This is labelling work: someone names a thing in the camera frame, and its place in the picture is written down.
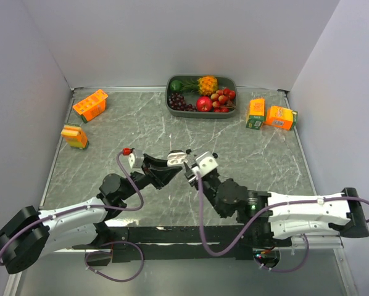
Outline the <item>white earbud charging case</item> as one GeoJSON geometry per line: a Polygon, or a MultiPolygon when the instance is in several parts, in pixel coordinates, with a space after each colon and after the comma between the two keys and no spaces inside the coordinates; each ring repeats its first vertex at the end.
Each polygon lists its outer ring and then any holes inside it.
{"type": "Polygon", "coordinates": [[[177,167],[187,163],[187,153],[182,150],[173,150],[167,155],[167,166],[177,167]]]}

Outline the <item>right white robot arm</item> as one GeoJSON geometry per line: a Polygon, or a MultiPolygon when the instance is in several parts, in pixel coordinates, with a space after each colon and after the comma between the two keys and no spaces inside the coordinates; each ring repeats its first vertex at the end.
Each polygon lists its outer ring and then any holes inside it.
{"type": "Polygon", "coordinates": [[[336,231],[346,238],[369,236],[357,190],[346,187],[331,195],[284,195],[253,191],[233,179],[220,181],[216,165],[185,167],[190,185],[203,193],[221,218],[236,215],[262,245],[298,234],[336,231]]]}

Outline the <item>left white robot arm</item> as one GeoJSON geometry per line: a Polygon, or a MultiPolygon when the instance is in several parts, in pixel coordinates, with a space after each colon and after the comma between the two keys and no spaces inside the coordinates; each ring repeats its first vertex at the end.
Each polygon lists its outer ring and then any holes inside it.
{"type": "Polygon", "coordinates": [[[141,190],[148,185],[165,187],[182,169],[186,156],[182,150],[171,151],[167,159],[151,157],[136,149],[123,149],[131,168],[128,173],[119,163],[122,175],[108,174],[97,196],[85,202],[53,210],[27,206],[19,210],[0,230],[0,266],[16,274],[33,265],[40,257],[76,245],[101,248],[108,243],[105,222],[131,209],[125,200],[137,195],[138,211],[144,205],[141,190]]]}

